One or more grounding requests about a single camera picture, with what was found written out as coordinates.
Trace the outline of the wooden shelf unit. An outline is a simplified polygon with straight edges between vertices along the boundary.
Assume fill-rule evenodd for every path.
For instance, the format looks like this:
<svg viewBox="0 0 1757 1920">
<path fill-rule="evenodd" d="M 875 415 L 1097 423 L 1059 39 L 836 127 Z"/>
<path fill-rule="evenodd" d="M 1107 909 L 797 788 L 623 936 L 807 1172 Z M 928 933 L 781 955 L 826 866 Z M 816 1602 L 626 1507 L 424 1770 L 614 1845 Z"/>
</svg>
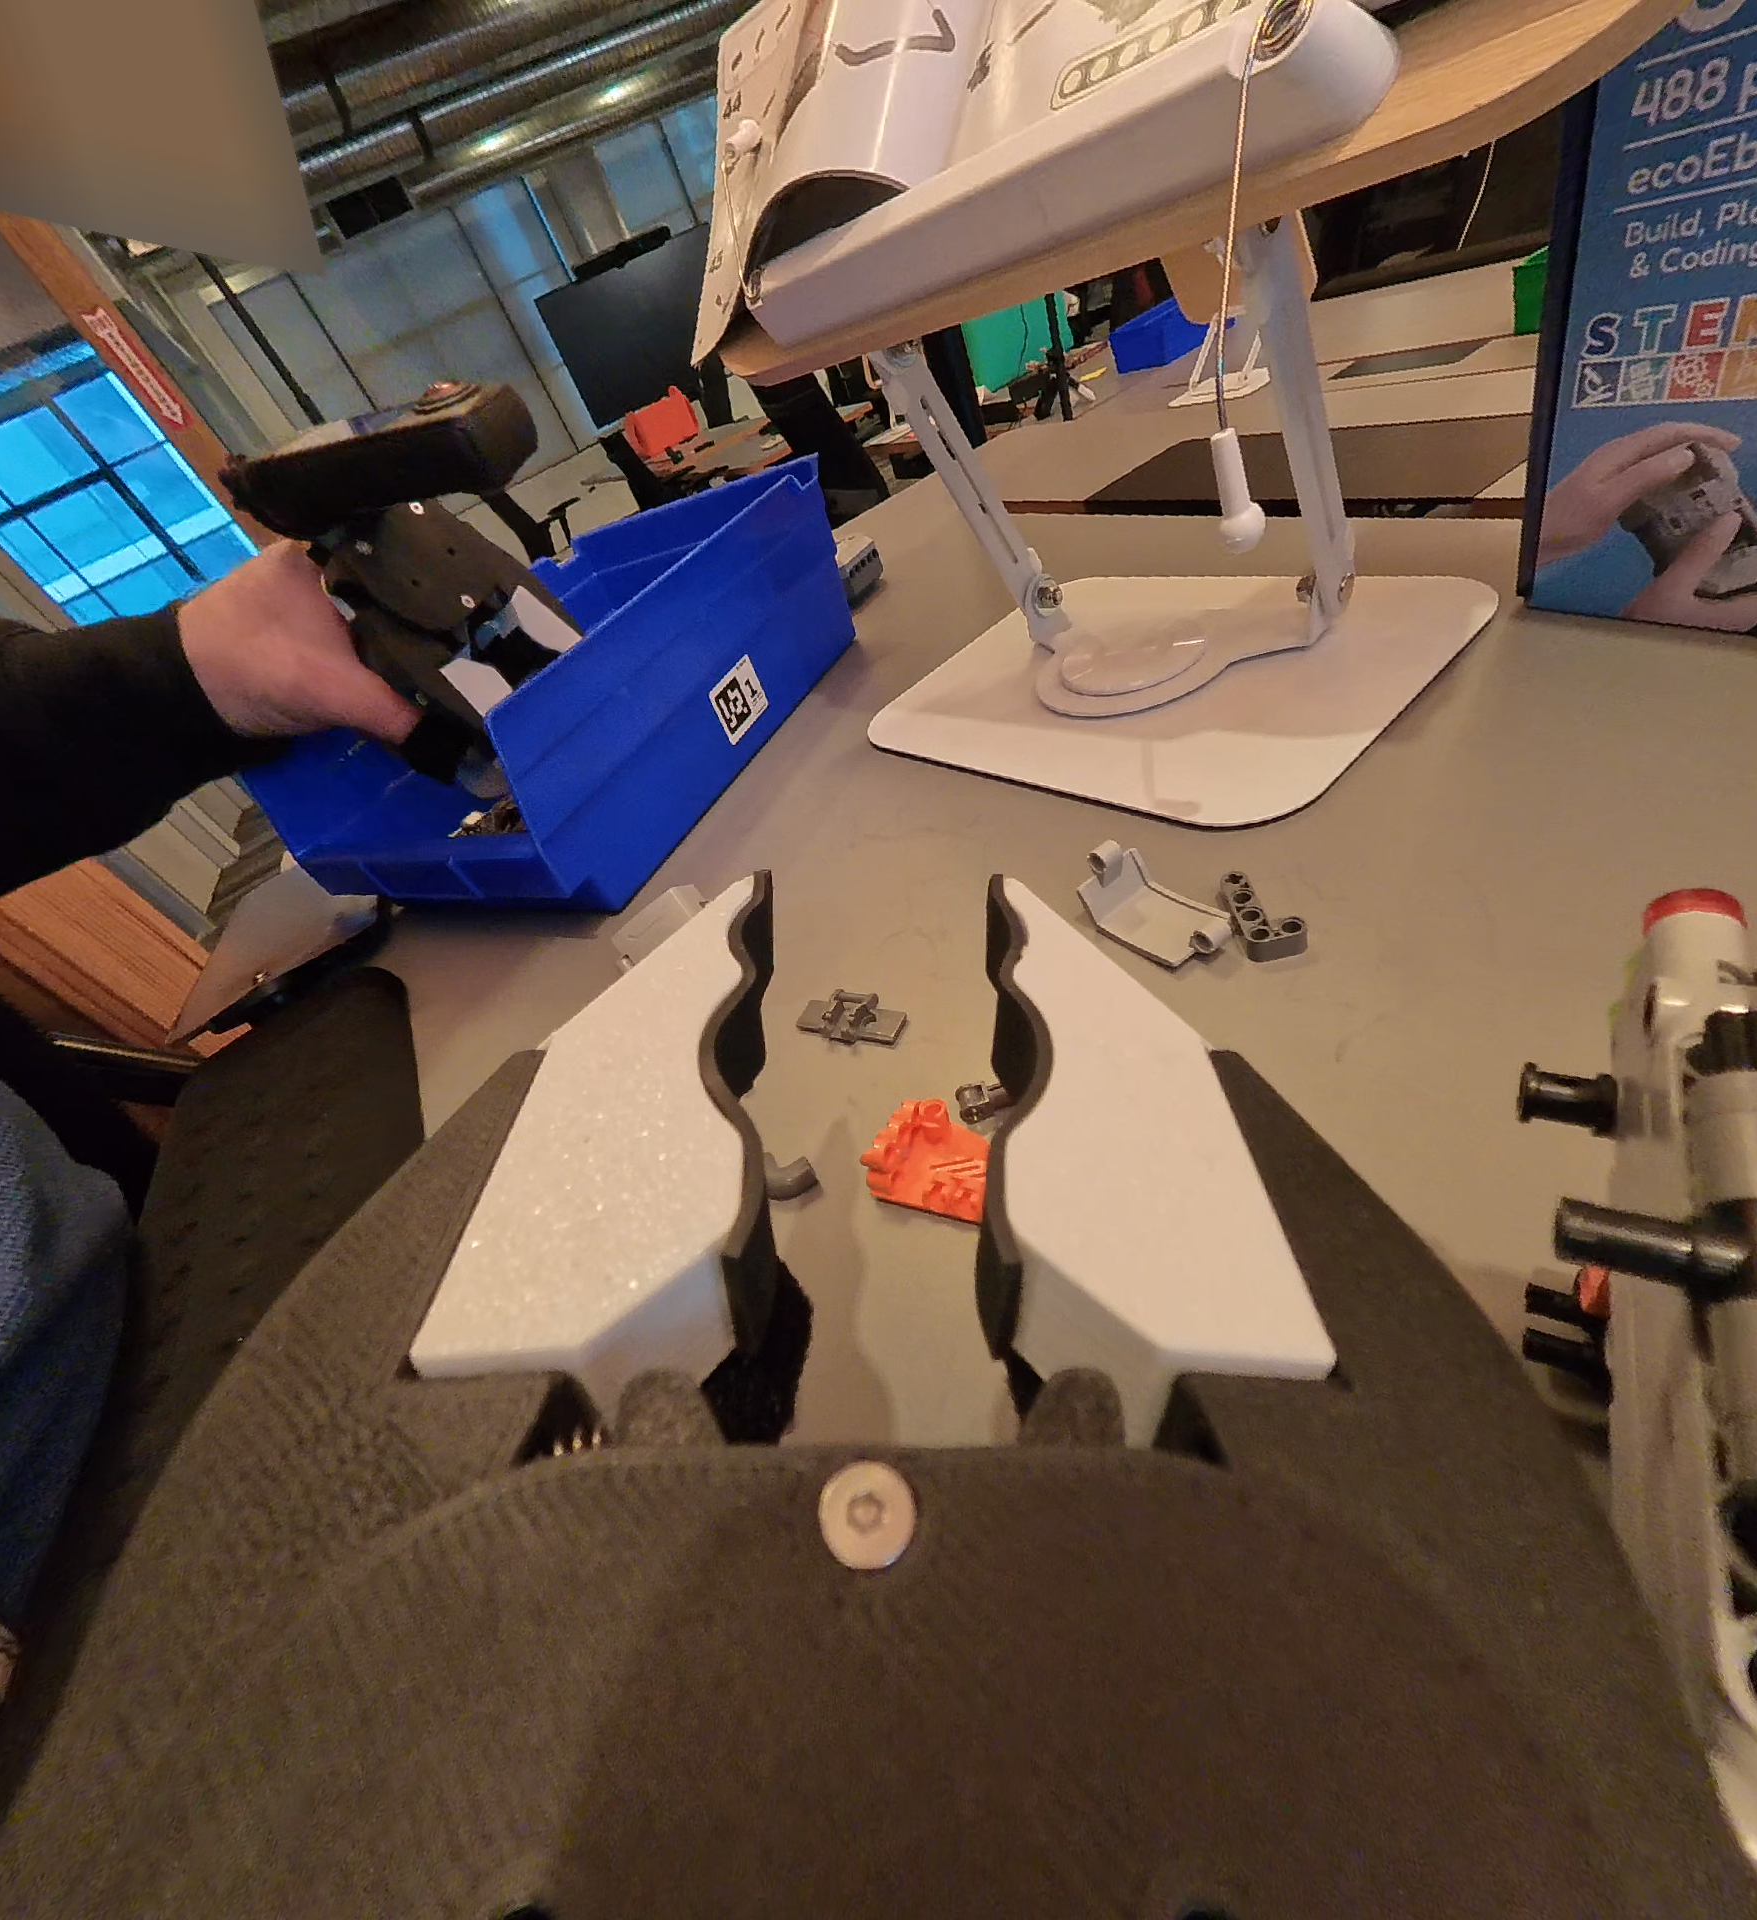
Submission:
<svg viewBox="0 0 1757 1920">
<path fill-rule="evenodd" d="M 159 1046 L 220 926 L 280 866 L 274 848 L 232 862 L 200 933 L 169 914 L 173 890 L 129 848 L 34 881 L 0 898 L 0 1002 L 47 1031 Z"/>
</svg>

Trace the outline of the blue plastic bin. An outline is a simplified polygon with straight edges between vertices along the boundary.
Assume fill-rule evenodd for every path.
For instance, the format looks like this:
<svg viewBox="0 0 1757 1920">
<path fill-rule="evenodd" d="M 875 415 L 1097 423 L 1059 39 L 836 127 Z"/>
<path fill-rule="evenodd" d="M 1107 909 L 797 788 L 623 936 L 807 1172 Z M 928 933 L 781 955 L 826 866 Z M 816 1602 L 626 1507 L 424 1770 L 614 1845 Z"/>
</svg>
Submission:
<svg viewBox="0 0 1757 1920">
<path fill-rule="evenodd" d="M 457 833 L 476 801 L 354 731 L 239 776 L 330 890 L 618 909 L 853 645 L 814 457 L 606 520 L 534 571 L 582 639 L 490 711 L 523 830 Z"/>
</svg>

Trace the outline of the orange panel piece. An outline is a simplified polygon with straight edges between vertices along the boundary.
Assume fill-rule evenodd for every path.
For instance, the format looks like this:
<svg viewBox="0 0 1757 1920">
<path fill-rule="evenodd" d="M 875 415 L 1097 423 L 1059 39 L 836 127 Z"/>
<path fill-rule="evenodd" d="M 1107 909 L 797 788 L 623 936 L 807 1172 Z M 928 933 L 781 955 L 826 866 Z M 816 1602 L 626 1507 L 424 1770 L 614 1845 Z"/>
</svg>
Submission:
<svg viewBox="0 0 1757 1920">
<path fill-rule="evenodd" d="M 942 1096 L 902 1100 L 862 1153 L 867 1187 L 896 1206 L 983 1219 L 986 1139 Z"/>
</svg>

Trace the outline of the window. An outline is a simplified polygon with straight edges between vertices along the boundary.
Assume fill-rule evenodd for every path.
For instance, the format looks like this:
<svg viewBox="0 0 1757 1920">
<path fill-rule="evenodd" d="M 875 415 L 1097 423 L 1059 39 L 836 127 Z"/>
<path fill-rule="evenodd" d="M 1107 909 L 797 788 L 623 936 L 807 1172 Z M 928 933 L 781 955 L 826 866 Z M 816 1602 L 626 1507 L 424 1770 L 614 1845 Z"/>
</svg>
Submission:
<svg viewBox="0 0 1757 1920">
<path fill-rule="evenodd" d="M 257 557 L 152 411 L 74 335 L 0 349 L 0 550 L 77 623 L 163 609 Z"/>
</svg>

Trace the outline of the blue robot kit box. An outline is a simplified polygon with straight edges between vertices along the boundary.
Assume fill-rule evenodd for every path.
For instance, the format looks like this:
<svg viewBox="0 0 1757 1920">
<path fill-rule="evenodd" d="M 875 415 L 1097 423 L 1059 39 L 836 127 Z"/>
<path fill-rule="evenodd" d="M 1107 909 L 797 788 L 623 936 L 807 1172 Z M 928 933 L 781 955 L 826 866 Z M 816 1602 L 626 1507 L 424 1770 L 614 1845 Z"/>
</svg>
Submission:
<svg viewBox="0 0 1757 1920">
<path fill-rule="evenodd" d="M 1520 594 L 1757 635 L 1757 2 L 1688 2 L 1568 109 Z"/>
</svg>

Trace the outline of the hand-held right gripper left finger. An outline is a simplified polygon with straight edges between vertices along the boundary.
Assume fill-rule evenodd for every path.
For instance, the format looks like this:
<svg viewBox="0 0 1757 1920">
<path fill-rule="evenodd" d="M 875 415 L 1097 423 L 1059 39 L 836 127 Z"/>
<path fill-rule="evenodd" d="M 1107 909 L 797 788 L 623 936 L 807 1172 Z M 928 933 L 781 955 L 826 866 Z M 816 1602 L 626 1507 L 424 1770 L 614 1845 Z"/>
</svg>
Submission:
<svg viewBox="0 0 1757 1920">
<path fill-rule="evenodd" d="M 772 971 L 775 881 L 756 873 L 547 1040 L 416 1375 L 567 1375 L 614 1413 L 645 1371 L 681 1371 L 727 1440 L 794 1430 L 814 1312 L 744 1108 Z"/>
</svg>

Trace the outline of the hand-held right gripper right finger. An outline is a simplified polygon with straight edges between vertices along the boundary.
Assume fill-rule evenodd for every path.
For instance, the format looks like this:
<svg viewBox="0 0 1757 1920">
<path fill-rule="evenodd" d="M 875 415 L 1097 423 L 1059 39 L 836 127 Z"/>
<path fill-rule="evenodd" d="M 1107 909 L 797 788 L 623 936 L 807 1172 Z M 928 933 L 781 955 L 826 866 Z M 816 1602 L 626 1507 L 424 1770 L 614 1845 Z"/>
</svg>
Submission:
<svg viewBox="0 0 1757 1920">
<path fill-rule="evenodd" d="M 986 980 L 1010 1094 L 977 1258 L 991 1356 L 1107 1375 L 1127 1445 L 1182 1375 L 1326 1378 L 1333 1340 L 1201 1031 L 1004 873 Z"/>
</svg>

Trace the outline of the white stand base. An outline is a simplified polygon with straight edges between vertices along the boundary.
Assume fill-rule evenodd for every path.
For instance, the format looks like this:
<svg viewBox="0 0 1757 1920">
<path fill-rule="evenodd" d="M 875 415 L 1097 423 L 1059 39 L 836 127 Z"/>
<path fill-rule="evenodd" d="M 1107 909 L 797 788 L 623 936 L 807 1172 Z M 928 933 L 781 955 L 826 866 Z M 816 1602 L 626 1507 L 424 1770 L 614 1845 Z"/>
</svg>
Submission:
<svg viewBox="0 0 1757 1920">
<path fill-rule="evenodd" d="M 1486 627 L 1497 594 L 1477 580 L 1360 574 L 1306 325 L 1299 208 L 1467 151 L 1568 101 L 1679 13 L 1441 2 L 1392 27 L 1397 84 L 1348 134 L 1252 164 L 1243 99 L 1219 187 L 803 344 L 781 345 L 753 317 L 737 319 L 717 349 L 744 377 L 807 372 L 858 353 L 875 360 L 1013 602 L 901 692 L 868 739 L 887 754 L 1187 827 L 1252 827 L 1318 801 Z M 1243 305 L 1266 349 L 1305 557 L 1268 580 L 1063 584 L 965 443 L 924 344 L 942 325 L 1151 256 L 1179 300 L 1196 305 L 1201 247 L 1225 263 L 1219 319 Z"/>
</svg>

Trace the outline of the grey white toy robot model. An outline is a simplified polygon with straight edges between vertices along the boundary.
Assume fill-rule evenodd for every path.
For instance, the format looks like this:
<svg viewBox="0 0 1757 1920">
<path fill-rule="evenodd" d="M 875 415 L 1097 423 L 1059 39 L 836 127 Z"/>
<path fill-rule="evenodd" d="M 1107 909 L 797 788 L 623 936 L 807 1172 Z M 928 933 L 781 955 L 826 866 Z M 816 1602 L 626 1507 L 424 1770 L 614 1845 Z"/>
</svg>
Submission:
<svg viewBox="0 0 1757 1920">
<path fill-rule="evenodd" d="M 1526 1359 L 1606 1393 L 1614 1530 L 1730 1832 L 1757 1869 L 1757 928 L 1737 898 L 1647 904 L 1606 1075 L 1520 1070 L 1520 1120 L 1614 1143 L 1562 1201 L 1568 1287 L 1526 1287 Z"/>
</svg>

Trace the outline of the light grey curved panel piece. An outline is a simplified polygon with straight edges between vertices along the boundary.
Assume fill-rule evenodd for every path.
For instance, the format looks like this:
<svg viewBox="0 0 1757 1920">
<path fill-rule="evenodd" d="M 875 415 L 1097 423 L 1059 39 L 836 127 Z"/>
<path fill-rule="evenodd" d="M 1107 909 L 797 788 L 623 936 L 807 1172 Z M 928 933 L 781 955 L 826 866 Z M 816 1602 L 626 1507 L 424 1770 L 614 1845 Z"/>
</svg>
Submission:
<svg viewBox="0 0 1757 1920">
<path fill-rule="evenodd" d="M 1179 971 L 1195 955 L 1215 955 L 1232 943 L 1237 920 L 1201 898 L 1159 887 L 1139 848 L 1101 840 L 1092 848 L 1092 875 L 1079 884 L 1079 904 L 1111 942 Z"/>
</svg>

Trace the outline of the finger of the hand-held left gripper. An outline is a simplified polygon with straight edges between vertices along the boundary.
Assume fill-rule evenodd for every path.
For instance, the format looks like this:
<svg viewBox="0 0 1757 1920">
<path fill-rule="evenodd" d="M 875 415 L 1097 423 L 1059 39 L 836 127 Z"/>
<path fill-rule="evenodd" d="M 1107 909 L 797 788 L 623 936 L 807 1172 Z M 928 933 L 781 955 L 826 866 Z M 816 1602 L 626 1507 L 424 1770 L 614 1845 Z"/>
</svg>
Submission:
<svg viewBox="0 0 1757 1920">
<path fill-rule="evenodd" d="M 548 661 L 581 645 L 567 612 L 534 588 L 497 589 L 481 604 L 481 661 L 501 688 L 490 688 L 481 707 L 491 711 L 511 688 L 537 679 Z"/>
</svg>

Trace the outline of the person's left forearm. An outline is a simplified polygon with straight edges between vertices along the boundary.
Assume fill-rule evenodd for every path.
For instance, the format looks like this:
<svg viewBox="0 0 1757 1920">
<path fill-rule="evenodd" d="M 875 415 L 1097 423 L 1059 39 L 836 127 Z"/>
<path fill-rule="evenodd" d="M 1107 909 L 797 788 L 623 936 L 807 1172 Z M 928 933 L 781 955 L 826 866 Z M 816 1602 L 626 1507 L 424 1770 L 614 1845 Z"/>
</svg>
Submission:
<svg viewBox="0 0 1757 1920">
<path fill-rule="evenodd" d="M 196 682 L 177 609 L 70 631 L 0 622 L 0 898 L 265 758 Z"/>
</svg>

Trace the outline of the dark grey beam piece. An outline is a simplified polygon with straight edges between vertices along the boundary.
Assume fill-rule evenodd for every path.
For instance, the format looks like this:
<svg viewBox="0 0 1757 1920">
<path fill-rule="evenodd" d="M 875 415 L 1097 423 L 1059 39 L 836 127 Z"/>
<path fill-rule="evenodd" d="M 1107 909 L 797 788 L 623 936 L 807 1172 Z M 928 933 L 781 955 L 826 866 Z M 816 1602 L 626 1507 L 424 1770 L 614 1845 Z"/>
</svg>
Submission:
<svg viewBox="0 0 1757 1920">
<path fill-rule="evenodd" d="M 1247 873 L 1219 875 L 1219 908 L 1252 965 L 1275 965 L 1306 952 L 1306 920 L 1295 914 L 1268 914 Z"/>
</svg>

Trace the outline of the person's left hand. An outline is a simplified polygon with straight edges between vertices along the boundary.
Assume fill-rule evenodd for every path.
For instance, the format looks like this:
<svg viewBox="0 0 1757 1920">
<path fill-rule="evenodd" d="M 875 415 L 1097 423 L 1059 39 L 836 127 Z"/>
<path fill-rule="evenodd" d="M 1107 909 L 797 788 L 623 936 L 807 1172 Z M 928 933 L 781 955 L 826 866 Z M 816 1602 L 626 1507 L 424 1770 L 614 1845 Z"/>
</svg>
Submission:
<svg viewBox="0 0 1757 1920">
<path fill-rule="evenodd" d="M 322 566 L 274 541 L 177 612 L 182 655 L 216 717 L 253 739 L 354 729 L 404 747 L 421 707 L 354 651 Z"/>
</svg>

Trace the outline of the light grey ribbed panel piece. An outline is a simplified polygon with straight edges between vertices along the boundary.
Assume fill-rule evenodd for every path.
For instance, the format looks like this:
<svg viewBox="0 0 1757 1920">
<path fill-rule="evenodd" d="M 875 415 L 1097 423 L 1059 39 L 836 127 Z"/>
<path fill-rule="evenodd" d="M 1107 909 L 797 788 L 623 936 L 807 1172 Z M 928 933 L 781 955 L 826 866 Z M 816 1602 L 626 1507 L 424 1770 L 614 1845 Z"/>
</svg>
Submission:
<svg viewBox="0 0 1757 1920">
<path fill-rule="evenodd" d="M 645 965 L 660 943 L 667 943 L 681 926 L 704 909 L 704 895 L 694 884 L 674 884 L 647 898 L 647 908 L 626 914 L 610 926 L 610 947 L 623 971 Z"/>
</svg>

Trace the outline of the white plastic device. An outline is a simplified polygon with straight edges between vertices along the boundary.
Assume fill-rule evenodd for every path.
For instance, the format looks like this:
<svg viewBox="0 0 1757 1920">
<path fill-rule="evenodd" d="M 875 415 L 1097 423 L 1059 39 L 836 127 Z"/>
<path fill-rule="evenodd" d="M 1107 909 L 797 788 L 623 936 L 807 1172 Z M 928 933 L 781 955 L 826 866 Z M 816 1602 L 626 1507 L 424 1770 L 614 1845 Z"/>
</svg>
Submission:
<svg viewBox="0 0 1757 1920">
<path fill-rule="evenodd" d="M 1370 2 L 756 2 L 722 34 L 694 353 L 994 275 L 1360 127 Z"/>
</svg>

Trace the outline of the black monitor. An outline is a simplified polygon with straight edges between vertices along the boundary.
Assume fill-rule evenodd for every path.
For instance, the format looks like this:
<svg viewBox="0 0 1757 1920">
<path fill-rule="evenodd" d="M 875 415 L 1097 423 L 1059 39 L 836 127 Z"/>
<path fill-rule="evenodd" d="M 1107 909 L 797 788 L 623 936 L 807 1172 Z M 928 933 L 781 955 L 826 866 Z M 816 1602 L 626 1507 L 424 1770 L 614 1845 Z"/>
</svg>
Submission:
<svg viewBox="0 0 1757 1920">
<path fill-rule="evenodd" d="M 590 423 L 618 428 L 679 387 L 699 397 L 694 331 L 711 223 L 647 227 L 590 259 L 595 275 L 534 300 Z"/>
</svg>

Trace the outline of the black perforated pad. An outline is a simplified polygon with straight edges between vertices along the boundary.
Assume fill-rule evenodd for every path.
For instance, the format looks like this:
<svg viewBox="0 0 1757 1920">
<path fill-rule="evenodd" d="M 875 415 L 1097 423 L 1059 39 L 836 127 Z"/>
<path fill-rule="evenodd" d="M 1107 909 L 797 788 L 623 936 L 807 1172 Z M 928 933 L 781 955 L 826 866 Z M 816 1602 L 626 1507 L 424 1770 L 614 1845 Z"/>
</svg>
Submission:
<svg viewBox="0 0 1757 1920">
<path fill-rule="evenodd" d="M 177 1447 L 269 1307 L 424 1134 L 411 1002 L 382 967 L 335 975 L 196 1070 L 138 1224 L 135 1454 Z"/>
</svg>

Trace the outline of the small blue bin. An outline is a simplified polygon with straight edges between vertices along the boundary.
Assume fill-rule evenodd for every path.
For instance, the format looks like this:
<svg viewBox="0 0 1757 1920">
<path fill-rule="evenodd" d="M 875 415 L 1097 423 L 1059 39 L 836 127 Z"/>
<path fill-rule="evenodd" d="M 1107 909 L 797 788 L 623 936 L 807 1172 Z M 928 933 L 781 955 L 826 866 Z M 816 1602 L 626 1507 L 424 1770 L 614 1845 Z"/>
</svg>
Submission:
<svg viewBox="0 0 1757 1920">
<path fill-rule="evenodd" d="M 1179 296 L 1159 300 L 1111 331 L 1111 353 L 1122 372 L 1176 366 L 1206 345 L 1209 319 L 1187 317 Z"/>
</svg>

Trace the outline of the green bin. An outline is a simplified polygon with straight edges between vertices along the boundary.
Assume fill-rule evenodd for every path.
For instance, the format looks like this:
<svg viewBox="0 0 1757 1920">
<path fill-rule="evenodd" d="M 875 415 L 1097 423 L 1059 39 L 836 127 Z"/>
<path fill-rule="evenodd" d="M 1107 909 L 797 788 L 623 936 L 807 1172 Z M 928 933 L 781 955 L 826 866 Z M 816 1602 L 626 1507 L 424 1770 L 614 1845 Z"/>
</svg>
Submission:
<svg viewBox="0 0 1757 1920">
<path fill-rule="evenodd" d="M 977 387 L 1004 392 L 1032 360 L 1046 360 L 1051 345 L 1068 349 L 1077 344 L 1070 296 L 1049 293 L 1042 300 L 965 319 L 961 335 Z"/>
</svg>

